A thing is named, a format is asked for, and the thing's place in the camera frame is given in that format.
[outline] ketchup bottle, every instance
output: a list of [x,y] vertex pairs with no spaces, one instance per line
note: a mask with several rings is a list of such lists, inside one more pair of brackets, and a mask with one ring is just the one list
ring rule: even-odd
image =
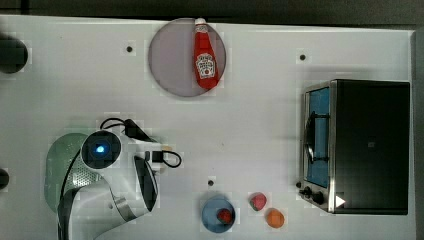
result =
[[205,89],[214,88],[219,81],[215,53],[209,41],[208,26],[203,18],[195,24],[194,37],[194,72],[199,86]]

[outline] oven door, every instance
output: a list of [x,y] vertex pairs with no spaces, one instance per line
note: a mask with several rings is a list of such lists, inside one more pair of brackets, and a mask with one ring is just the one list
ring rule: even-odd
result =
[[305,92],[302,197],[328,211],[330,87]]

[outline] oven knob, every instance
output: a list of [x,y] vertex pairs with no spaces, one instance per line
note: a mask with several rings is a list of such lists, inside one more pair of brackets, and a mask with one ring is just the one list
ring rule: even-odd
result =
[[312,194],[312,200],[317,204],[321,205],[324,203],[324,195],[322,194],[322,192],[314,193]]
[[312,190],[310,187],[305,187],[303,190],[300,190],[299,193],[303,194],[305,198],[310,198],[312,194]]

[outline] gray plate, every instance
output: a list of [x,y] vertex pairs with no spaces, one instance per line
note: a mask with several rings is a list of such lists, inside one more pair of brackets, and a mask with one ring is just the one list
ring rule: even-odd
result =
[[[226,54],[219,34],[208,27],[221,78]],[[181,97],[194,97],[208,90],[201,88],[193,70],[194,18],[176,19],[163,26],[149,47],[149,66],[156,82],[165,90]]]

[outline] table surface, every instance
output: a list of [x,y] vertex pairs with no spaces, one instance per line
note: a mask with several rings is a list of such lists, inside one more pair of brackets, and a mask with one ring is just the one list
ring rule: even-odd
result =
[[[0,16],[0,29],[30,49],[24,71],[0,74],[0,167],[11,176],[0,192],[2,239],[57,239],[43,194],[49,147],[111,116],[136,120],[184,162],[159,176],[152,213],[99,239],[415,239],[412,154],[407,216],[327,214],[294,186],[302,90],[335,78],[410,81],[412,32],[211,24],[227,50],[223,80],[181,98],[161,89],[148,67],[150,40],[165,23]],[[249,207],[253,192],[283,212],[282,228]],[[220,235],[200,221],[202,204],[217,193],[238,211],[231,232]]]

